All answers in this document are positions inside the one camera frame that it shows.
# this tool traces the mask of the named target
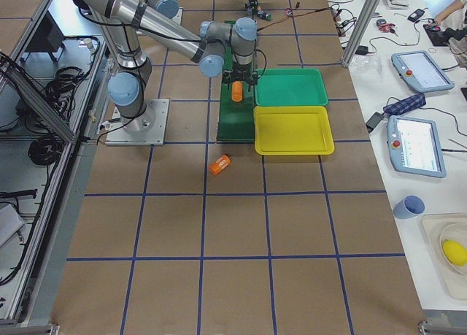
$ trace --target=blue cup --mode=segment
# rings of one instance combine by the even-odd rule
[[[394,207],[394,216],[401,220],[418,216],[425,211],[422,199],[415,195],[406,196]]]

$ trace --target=yellow lemon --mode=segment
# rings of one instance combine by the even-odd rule
[[[456,266],[463,266],[467,263],[467,250],[454,240],[443,241],[443,253],[449,262]]]

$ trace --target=white table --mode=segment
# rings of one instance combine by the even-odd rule
[[[365,0],[354,0],[351,3],[340,5],[341,8],[347,8],[358,16],[364,2]],[[377,36],[386,36],[400,43],[415,43],[417,32],[414,30],[413,23],[408,21],[406,17],[417,8],[426,8],[426,5],[422,0],[409,0],[409,2],[411,5],[405,10],[389,9],[383,1],[379,3],[377,8],[377,11],[387,22],[396,24],[395,30],[398,37],[391,33],[384,34],[378,31],[375,24],[377,19],[374,18],[366,29],[360,44],[369,46],[370,38]],[[430,17],[429,10],[427,10],[423,18]],[[342,20],[349,18],[351,18],[349,13],[343,12],[341,14]],[[415,94],[398,76],[398,72],[390,61],[390,56],[393,53],[414,50],[428,51],[430,49],[433,51],[433,45],[423,30],[423,23],[426,21],[417,24],[420,31],[420,43],[417,46],[399,47],[385,39],[373,41],[377,46],[377,55],[381,61],[380,72],[376,69],[370,69],[367,72],[359,73],[350,67],[352,81],[365,120],[368,120],[374,112],[381,112],[390,96],[404,99]],[[349,37],[348,34],[347,37],[342,37],[341,41],[346,42]],[[457,63],[447,47],[436,47],[436,51],[431,53],[431,57],[441,68],[451,67]],[[426,107],[436,107],[455,114],[460,124],[460,130],[467,133],[467,101],[460,92],[460,87],[467,86],[467,70],[458,67],[446,72],[446,74],[455,82],[455,88],[446,92],[425,94]],[[462,149],[450,142],[449,138],[467,146],[467,137],[456,132],[454,119],[449,115],[418,109],[410,112],[407,116],[434,120],[438,127],[442,147]],[[385,122],[371,133],[370,138],[392,207],[404,196],[417,195],[425,202],[425,214],[467,212],[467,154],[444,153],[447,177],[443,179],[404,174],[396,172],[390,163]],[[436,266],[436,260],[431,253],[431,247],[422,231],[421,217],[408,220],[395,219],[421,306],[423,309],[466,311],[467,300],[454,299],[445,290]]]

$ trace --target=white tray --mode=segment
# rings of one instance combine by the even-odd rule
[[[452,213],[443,215],[425,215],[420,219],[425,232],[435,264],[451,297],[467,300],[467,276],[457,272],[445,258],[440,244],[440,234],[447,227],[455,223],[467,224],[466,213]]]

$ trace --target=yellow tray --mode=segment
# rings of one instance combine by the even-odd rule
[[[334,151],[324,107],[256,107],[255,149],[261,155],[329,155]]]

